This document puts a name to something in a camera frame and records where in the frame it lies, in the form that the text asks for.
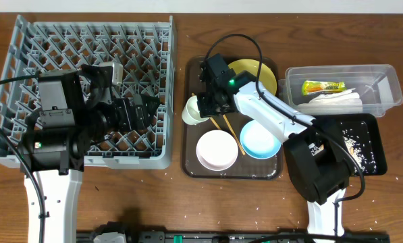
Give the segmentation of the white paper cup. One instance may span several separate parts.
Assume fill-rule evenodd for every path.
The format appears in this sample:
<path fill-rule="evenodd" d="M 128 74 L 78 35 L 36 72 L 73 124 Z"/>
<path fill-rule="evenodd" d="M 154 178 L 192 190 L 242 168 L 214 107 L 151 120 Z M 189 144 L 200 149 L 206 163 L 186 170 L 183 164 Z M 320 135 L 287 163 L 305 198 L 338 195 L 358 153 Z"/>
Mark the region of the white paper cup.
<path fill-rule="evenodd" d="M 209 119 L 208 117 L 200 116 L 200 111 L 198 110 L 197 96 L 191 96 L 187 100 L 182 110 L 182 119 L 184 123 L 188 125 L 196 125 Z"/>

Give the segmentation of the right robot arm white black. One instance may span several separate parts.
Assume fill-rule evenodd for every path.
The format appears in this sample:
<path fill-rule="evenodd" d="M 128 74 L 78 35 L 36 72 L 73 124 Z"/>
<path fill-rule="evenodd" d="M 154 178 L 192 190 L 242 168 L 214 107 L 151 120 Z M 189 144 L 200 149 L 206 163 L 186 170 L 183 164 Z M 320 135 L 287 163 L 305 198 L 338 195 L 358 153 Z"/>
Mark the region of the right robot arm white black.
<path fill-rule="evenodd" d="M 356 161 L 338 123 L 291 108 L 265 90 L 258 74 L 236 73 L 220 54 L 200 67 L 206 86 L 197 95 L 201 117 L 239 112 L 272 133 L 284 148 L 293 186 L 308 203 L 308 232 L 324 240 L 343 236 L 342 203 Z"/>

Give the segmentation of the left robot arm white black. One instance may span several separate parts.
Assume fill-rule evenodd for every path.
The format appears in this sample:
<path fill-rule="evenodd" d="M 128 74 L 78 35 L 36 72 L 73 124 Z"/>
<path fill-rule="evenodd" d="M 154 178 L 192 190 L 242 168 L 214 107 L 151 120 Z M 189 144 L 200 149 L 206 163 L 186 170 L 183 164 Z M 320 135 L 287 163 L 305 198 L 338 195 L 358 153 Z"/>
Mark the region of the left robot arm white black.
<path fill-rule="evenodd" d="M 75 242 L 84 157 L 110 132 L 145 130 L 161 102 L 135 94 L 115 98 L 118 67 L 83 65 L 38 76 L 42 108 L 28 116 L 18 150 L 26 160 L 29 242 Z"/>

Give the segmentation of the wooden chopstick short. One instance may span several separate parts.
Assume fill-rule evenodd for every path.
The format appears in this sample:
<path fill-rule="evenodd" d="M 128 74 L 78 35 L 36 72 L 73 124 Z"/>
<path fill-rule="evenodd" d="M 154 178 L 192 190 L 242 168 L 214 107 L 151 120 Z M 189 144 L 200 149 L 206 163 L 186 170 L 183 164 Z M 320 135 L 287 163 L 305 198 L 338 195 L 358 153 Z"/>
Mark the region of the wooden chopstick short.
<path fill-rule="evenodd" d="M 211 122 L 213 123 L 213 125 L 214 125 L 218 130 L 221 130 L 219 124 L 215 121 L 215 119 L 214 119 L 213 117 L 210 117 L 209 119 L 211 120 Z"/>

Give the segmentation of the light blue bowl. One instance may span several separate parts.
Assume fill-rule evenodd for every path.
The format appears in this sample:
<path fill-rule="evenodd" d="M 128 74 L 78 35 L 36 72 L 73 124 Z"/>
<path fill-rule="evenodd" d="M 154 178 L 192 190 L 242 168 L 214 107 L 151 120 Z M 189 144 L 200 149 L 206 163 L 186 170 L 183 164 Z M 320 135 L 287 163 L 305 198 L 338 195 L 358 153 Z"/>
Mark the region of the light blue bowl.
<path fill-rule="evenodd" d="M 260 160 L 272 158 L 281 148 L 281 142 L 255 120 L 241 129 L 240 143 L 246 154 Z"/>

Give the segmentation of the wooden chopstick long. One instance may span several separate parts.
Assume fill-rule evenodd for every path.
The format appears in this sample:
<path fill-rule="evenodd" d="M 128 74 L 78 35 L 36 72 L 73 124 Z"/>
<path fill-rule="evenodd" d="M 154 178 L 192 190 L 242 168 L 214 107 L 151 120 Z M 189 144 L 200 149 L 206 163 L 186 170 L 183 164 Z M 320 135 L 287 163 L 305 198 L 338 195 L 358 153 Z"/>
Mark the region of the wooden chopstick long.
<path fill-rule="evenodd" d="M 244 149 L 243 149 L 243 147 L 242 147 L 242 145 L 241 145 L 236 133 L 234 132 L 234 129 L 233 129 L 231 123 L 229 122 L 227 116 L 225 114 L 223 114 L 222 117 L 223 117 L 225 123 L 227 124 L 232 136 L 234 137 L 234 139 L 235 139 L 235 141 L 236 141 L 236 143 L 238 145 L 238 148 L 240 149 L 240 152 L 242 153 L 242 155 L 246 155 L 246 152 L 244 151 Z"/>

